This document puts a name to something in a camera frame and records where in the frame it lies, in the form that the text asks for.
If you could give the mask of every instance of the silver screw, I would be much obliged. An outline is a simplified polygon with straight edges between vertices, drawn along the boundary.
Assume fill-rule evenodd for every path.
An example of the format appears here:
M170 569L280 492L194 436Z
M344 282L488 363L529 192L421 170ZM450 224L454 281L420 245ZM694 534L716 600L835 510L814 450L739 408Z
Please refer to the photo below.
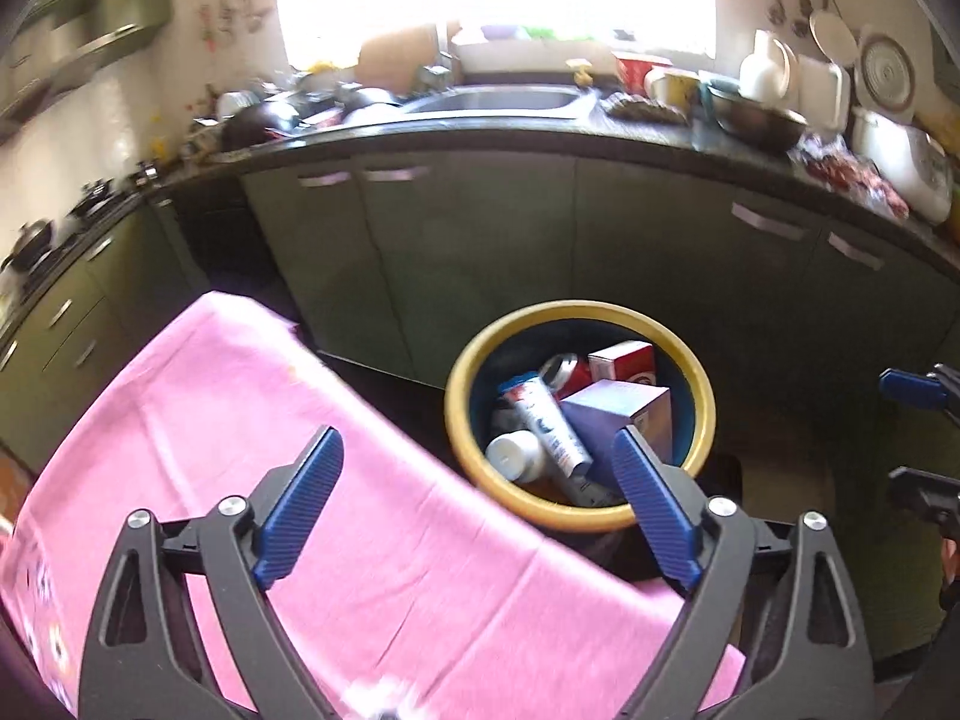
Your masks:
M807 512L803 515L803 523L811 531L822 531L827 527L827 517L819 512Z
M217 505L217 511L224 517L234 517L235 514L241 514L246 507L247 501L239 495L230 495Z
M150 512L147 509L137 509L133 514L127 517L127 524L134 531L150 523Z
M733 517L733 514L736 514L736 503L730 498L710 498L707 508L717 517Z

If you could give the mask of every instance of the pink tablecloth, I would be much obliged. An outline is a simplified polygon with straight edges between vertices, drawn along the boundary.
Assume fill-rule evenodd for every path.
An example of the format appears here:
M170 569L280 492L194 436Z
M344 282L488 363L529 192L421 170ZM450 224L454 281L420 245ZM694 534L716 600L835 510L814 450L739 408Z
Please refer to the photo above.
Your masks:
M679 601L621 583L441 466L245 298L205 295L150 343L64 442L0 556L0 597L64 704L100 576L128 512L196 517L293 461L315 429L344 472L271 599L341 710L402 680L442 718L610 720ZM203 580L191 584L221 688L247 703ZM707 703L731 693L728 650Z

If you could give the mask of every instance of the metal bowl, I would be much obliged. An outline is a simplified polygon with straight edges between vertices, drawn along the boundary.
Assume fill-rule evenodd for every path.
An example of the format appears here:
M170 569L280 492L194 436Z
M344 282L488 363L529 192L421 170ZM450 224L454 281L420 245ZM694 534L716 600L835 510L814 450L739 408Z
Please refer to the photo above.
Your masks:
M738 94L709 87L717 124L751 146L782 154L806 132L806 119L793 111L771 108Z

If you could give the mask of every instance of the red and white box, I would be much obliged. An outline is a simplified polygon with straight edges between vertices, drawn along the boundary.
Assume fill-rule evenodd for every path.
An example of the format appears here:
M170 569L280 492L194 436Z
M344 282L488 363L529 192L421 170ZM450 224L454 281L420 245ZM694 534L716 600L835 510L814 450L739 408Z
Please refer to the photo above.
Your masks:
M646 341L623 341L589 356L593 381L604 379L656 386L654 346Z

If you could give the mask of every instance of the trash can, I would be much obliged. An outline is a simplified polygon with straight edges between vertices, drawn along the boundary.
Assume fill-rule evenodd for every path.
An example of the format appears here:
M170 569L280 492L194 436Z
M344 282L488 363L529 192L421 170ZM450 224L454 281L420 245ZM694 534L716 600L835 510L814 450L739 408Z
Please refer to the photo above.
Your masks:
M555 354L587 356L635 340L649 341L656 348L658 385L670 388L673 457L662 459L696 476L707 461L716 427L713 389L700 361L680 338L650 317L610 303L560 300L520 309L493 322L453 365L443 404L446 430L472 482L509 511L542 528L606 533L634 524L627 504L582 509L528 493L493 469L484 448L491 440L491 414L500 384L538 370Z

